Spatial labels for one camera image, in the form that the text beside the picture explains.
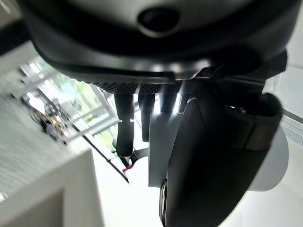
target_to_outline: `metal rod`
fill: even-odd
[[[51,77],[54,77],[57,75],[57,71],[54,70],[54,69],[51,69],[51,70],[48,70],[46,72],[46,75],[41,78],[40,80],[34,82],[34,83],[31,83],[31,84],[28,84],[25,86],[25,88],[23,88],[22,90],[18,90],[18,91],[14,91],[11,93],[11,95],[14,97],[14,98],[21,98],[23,95],[25,95],[27,92],[31,91],[32,89],[36,88],[37,86],[39,86],[40,84],[42,84],[44,81],[50,79]]]
[[[95,123],[94,125],[90,126],[89,128],[87,128],[87,129],[85,129],[83,131],[80,131],[79,133],[77,133],[77,134],[69,137],[67,140],[64,141],[64,143],[68,143],[68,142],[70,142],[70,141],[72,141],[72,140],[74,140],[74,139],[76,139],[76,138],[78,138],[80,136],[83,136],[84,134],[92,131],[93,129],[95,129],[97,127],[100,127],[100,125],[105,124],[107,121],[108,121],[108,118]]]
[[[98,111],[98,110],[100,110],[100,109],[102,109],[102,108],[104,108],[104,106],[100,105],[100,106],[98,106],[97,108],[95,108],[95,109],[93,109],[93,110],[91,110],[91,111],[88,111],[88,112],[85,113],[84,115],[81,115],[81,116],[79,116],[79,117],[77,117],[77,118],[75,118],[75,119],[72,119],[70,122],[67,123],[67,125],[72,125],[72,124],[75,123],[76,121],[78,121],[78,120],[80,120],[80,119],[82,119],[82,118],[85,118],[85,117],[89,116],[90,114],[92,114],[92,113],[94,113],[94,112],[96,112],[96,111]]]

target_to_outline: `vent grille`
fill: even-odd
[[[301,145],[303,147],[303,134],[293,129],[292,127],[286,125],[285,123],[281,123],[281,127],[283,128],[286,137],[292,140],[293,142]]]
[[[109,92],[117,94],[158,94],[162,92],[166,93],[178,93],[182,86],[181,93],[192,93],[196,88],[195,82],[176,82],[175,84],[160,85],[160,84],[108,84],[108,83],[94,83],[99,88]]]

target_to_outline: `white panel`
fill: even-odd
[[[303,70],[288,67],[280,74],[276,89],[273,91],[283,108],[303,118]]]
[[[303,7],[301,7],[297,24],[292,38],[288,44],[288,62],[290,64],[303,65]]]

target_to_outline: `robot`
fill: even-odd
[[[282,117],[266,79],[285,71],[301,0],[19,0],[39,54],[115,95],[117,153],[131,156],[133,94],[149,141],[155,95],[183,112],[159,213],[166,227],[216,227],[242,198]]]

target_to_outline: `black plastic housing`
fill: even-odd
[[[281,117],[272,94],[262,94],[249,114],[202,87],[186,105],[169,160],[163,224],[220,225],[254,179]]]

